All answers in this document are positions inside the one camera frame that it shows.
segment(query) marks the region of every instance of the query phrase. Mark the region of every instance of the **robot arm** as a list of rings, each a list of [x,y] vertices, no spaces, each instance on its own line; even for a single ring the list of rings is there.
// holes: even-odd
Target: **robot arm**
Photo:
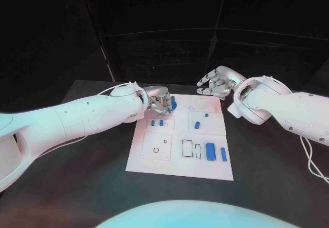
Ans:
[[[291,93],[287,86],[271,77],[245,79],[241,74],[223,66],[213,71],[216,77],[209,73],[197,85],[200,86],[206,79],[212,78],[219,78],[223,84],[213,87],[210,82],[209,89],[197,89],[197,93],[215,95],[223,99],[234,90],[234,103],[228,111],[236,118],[242,116],[251,123],[261,125],[272,115],[287,131],[329,145],[326,118],[329,99],[326,97],[309,93]]]
[[[109,95],[98,94],[30,112],[0,114],[0,192],[44,151],[141,119],[145,109],[158,114],[170,112],[167,88],[140,88],[135,83],[128,83],[114,88]]]

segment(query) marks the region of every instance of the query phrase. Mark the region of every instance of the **gray table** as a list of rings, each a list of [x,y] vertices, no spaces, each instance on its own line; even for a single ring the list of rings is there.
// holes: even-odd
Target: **gray table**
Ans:
[[[63,102],[117,83],[75,81]],[[195,95],[195,86],[167,85]],[[206,200],[255,210],[304,227],[329,227],[329,185],[306,167],[298,136],[274,119],[235,119],[223,102],[234,181],[125,172],[135,123],[125,123],[37,159],[0,199],[0,227],[94,227],[130,208],[161,200]],[[329,175],[329,147],[313,144]]]

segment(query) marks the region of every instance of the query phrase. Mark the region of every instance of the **table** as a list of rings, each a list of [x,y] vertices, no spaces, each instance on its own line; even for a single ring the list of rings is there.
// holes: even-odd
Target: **table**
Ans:
[[[112,82],[72,84],[63,102]],[[196,95],[195,86],[167,85]],[[125,172],[135,123],[91,135],[39,158],[0,199],[0,227],[94,227],[133,207],[161,200],[205,200],[255,210],[303,228],[329,226],[329,186],[309,173],[298,136],[271,118],[262,125],[222,112],[234,181]],[[329,147],[311,142],[329,176]]]

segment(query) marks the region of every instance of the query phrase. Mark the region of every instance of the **white board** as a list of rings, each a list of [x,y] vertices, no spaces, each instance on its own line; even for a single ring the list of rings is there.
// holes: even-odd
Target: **white board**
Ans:
[[[177,107],[170,115],[147,110],[144,118],[137,121],[125,171],[232,181],[219,99],[199,95],[173,96]],[[213,161],[206,160],[206,143],[215,144]],[[221,147],[225,148],[226,161],[222,160]]]

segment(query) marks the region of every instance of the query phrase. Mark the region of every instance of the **small blue object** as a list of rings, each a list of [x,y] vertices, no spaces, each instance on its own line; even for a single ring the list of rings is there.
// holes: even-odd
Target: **small blue object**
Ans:
[[[171,96],[171,111],[176,109],[177,103],[174,101],[174,96]]]
[[[223,147],[221,148],[221,158],[222,158],[222,161],[226,161],[226,153],[225,153]]]
[[[206,149],[206,160],[213,161],[216,159],[215,144],[210,142],[205,144],[205,149]]]
[[[200,126],[200,122],[197,121],[197,122],[195,123],[195,129],[199,129],[199,126]]]

